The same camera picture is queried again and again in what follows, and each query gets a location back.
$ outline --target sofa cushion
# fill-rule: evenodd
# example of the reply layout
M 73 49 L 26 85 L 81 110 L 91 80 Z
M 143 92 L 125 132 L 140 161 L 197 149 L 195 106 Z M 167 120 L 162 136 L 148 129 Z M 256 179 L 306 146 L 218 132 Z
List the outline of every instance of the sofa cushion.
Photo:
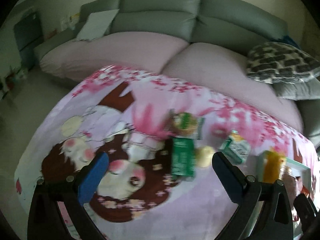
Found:
M 190 41 L 194 24 L 195 15 L 186 12 L 119 13 L 113 21 L 111 33 L 155 32 Z
M 206 42 L 247 55 L 266 40 L 288 35 L 287 23 L 241 0 L 201 0 L 191 42 Z
M 266 38 L 238 25 L 205 16 L 198 17 L 191 40 L 191 42 L 213 43 L 245 56 L 254 46 L 266 41 Z
M 220 46 L 194 43 L 174 57 L 163 74 L 202 85 L 255 106 L 302 131 L 294 101 L 277 98 L 272 87 L 246 77 L 247 58 Z
M 33 51 L 38 62 L 40 62 L 44 55 L 46 55 L 48 52 L 62 45 L 63 43 L 72 40 L 73 38 L 75 38 L 75 36 L 76 35 L 74 34 L 74 32 L 71 29 L 67 28 L 63 32 L 54 35 L 52 38 L 35 47 Z
M 87 20 L 89 15 L 94 12 L 119 9 L 120 0 L 96 0 L 81 6 L 79 22 Z
M 120 13 L 172 11 L 197 14 L 200 0 L 120 0 Z
M 86 45 L 86 41 L 70 40 L 55 47 L 42 57 L 39 63 L 40 68 L 43 72 L 64 78 L 65 76 L 62 69 L 62 63 L 64 63 L 66 56 L 72 53 L 74 50 L 80 49 L 84 45 Z
M 63 62 L 65 77 L 81 81 L 100 67 L 121 64 L 160 73 L 168 61 L 185 49 L 183 39 L 159 33 L 114 33 L 86 42 Z
M 267 39 L 288 34 L 284 20 L 241 0 L 201 0 L 199 15 L 233 23 Z
M 78 33 L 76 41 L 91 41 L 103 37 L 118 11 L 117 9 L 90 14 L 87 22 Z

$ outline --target sofa backrest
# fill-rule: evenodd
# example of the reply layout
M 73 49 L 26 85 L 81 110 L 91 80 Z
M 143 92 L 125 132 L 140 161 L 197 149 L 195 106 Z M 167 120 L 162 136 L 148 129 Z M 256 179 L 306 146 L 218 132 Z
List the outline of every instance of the sofa backrest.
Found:
M 97 0 L 81 7 L 80 22 L 92 12 L 113 9 L 119 13 L 110 33 L 163 33 L 243 55 L 255 45 L 288 34 L 285 21 L 241 0 Z

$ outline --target gray sofa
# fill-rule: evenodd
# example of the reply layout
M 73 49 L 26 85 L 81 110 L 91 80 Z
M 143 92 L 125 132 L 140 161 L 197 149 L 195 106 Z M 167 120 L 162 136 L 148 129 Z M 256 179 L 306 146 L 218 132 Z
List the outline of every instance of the gray sofa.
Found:
M 119 13 L 105 37 L 73 41 L 90 13 L 113 9 Z M 268 84 L 245 77 L 248 51 L 286 35 L 286 22 L 241 0 L 97 0 L 81 7 L 75 30 L 35 54 L 43 71 L 78 82 L 104 65 L 122 64 L 208 86 L 275 116 L 318 147 L 318 100 L 299 101 L 299 112 Z

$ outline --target green package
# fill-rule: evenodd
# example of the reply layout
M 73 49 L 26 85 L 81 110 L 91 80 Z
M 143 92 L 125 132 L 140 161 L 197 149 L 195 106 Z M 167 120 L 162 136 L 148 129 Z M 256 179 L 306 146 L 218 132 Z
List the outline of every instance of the green package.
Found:
M 173 138 L 171 174 L 191 179 L 195 176 L 195 146 L 193 139 Z
M 250 144 L 233 130 L 221 145 L 220 151 L 234 165 L 245 163 L 251 151 Z

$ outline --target blue gripper pad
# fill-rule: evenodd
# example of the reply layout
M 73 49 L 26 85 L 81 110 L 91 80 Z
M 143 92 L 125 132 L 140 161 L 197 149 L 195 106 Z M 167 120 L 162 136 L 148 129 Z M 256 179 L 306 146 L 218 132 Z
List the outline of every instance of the blue gripper pad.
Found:
M 80 205 L 90 202 L 109 166 L 105 152 L 98 153 L 88 166 L 82 168 L 76 179 L 77 197 Z

